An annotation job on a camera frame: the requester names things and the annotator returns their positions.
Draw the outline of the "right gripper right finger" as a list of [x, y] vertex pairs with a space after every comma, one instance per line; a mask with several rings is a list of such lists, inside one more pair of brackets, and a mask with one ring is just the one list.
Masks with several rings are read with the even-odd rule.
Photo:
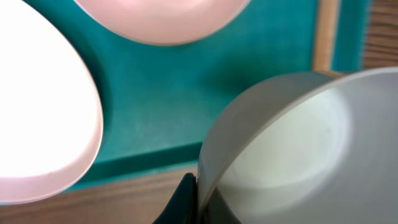
[[202, 224], [241, 224], [216, 188], [201, 216]]

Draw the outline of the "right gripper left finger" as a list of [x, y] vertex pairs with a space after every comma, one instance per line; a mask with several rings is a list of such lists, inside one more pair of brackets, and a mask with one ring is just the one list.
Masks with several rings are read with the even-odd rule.
[[197, 179], [192, 173], [186, 173], [153, 224], [195, 224], [196, 222]]

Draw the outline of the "grey bowl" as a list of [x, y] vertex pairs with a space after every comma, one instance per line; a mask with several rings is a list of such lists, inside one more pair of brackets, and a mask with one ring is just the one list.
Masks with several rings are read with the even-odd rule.
[[200, 213], [216, 188], [241, 223], [396, 223], [397, 69], [248, 88], [201, 147]]

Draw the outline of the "white round plate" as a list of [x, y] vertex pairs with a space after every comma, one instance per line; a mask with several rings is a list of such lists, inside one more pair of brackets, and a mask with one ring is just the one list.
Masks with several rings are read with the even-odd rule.
[[1, 2], [1, 204], [66, 190], [93, 164], [103, 111], [65, 36], [20, 0]]

